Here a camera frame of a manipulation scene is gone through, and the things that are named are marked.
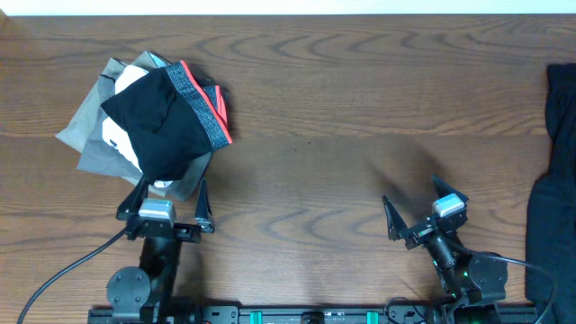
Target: wood grain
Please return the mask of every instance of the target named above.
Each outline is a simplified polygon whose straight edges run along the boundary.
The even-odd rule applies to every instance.
[[[207,178],[217,232],[185,246],[177,290],[244,304],[378,304],[441,295],[423,250],[384,235],[382,194],[409,223],[438,173],[471,197],[470,248],[524,258],[547,168],[545,67],[576,54],[569,15],[10,18],[0,34],[0,322],[122,224],[121,179],[76,170],[54,138],[108,58],[154,50],[231,92],[233,145]],[[177,204],[191,221],[194,201]],[[50,287],[30,323],[78,323],[136,265],[122,240]],[[508,268],[509,302],[524,269]]]

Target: green tape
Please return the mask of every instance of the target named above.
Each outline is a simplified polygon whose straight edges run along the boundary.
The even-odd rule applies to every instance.
[[[262,311],[250,312],[250,324],[262,324]]]
[[[380,315],[377,311],[368,311],[366,313],[366,323],[367,324],[378,324]]]

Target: black garment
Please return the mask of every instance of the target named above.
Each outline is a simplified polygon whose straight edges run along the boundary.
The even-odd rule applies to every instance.
[[[555,273],[558,294],[545,323],[576,323],[576,64],[548,67],[546,128],[553,143],[548,174],[528,202],[526,261]],[[526,297],[539,311],[551,284],[526,272]]]
[[[150,182],[179,180],[193,159],[231,142],[191,78],[184,63],[156,68],[102,104],[128,133]]]

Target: white cloth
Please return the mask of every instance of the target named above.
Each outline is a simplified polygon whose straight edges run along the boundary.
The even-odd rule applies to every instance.
[[[128,65],[122,74],[118,76],[118,80],[114,84],[114,92],[116,94],[120,93],[122,90],[126,89],[129,85],[134,83],[141,77],[144,77],[148,73],[147,70],[141,67],[135,67],[133,65]],[[108,145],[115,149],[118,149],[120,154],[122,154],[127,160],[129,160],[138,170],[140,169],[140,164],[138,163],[138,158],[132,144],[130,143],[130,138],[128,133],[124,131],[116,122],[114,122],[110,117],[106,118],[102,123],[102,139]],[[160,181],[154,182],[156,188],[166,188],[172,184],[172,181]]]

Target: red trim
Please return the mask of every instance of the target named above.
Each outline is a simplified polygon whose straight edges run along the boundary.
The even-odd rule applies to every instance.
[[[190,69],[188,69],[186,62],[181,60],[180,64],[182,64],[182,66],[184,67],[184,70],[186,71],[186,74],[188,75],[188,78],[190,79],[190,81],[194,85],[194,88],[196,89],[196,91],[198,91],[198,93],[202,96],[202,98],[204,99],[206,104],[208,104],[208,106],[210,107],[210,110],[212,111],[214,118],[216,118],[216,121],[218,121],[220,128],[222,129],[222,131],[224,132],[224,135],[226,136],[226,140],[228,140],[228,143],[231,144],[232,143],[232,137],[230,136],[230,134],[228,134],[228,128],[226,127],[226,123],[224,121],[222,121],[221,117],[216,113],[216,110],[214,109],[214,105],[212,104],[212,102],[208,98],[208,95],[200,88],[200,86],[196,83],[196,80],[194,80],[194,77],[192,76],[192,73],[190,73]]]
[[[222,118],[222,121],[226,124],[226,128],[228,128],[228,115],[226,114],[226,104],[224,103],[224,98],[222,98],[219,85],[216,85],[216,100],[218,101],[218,114]]]

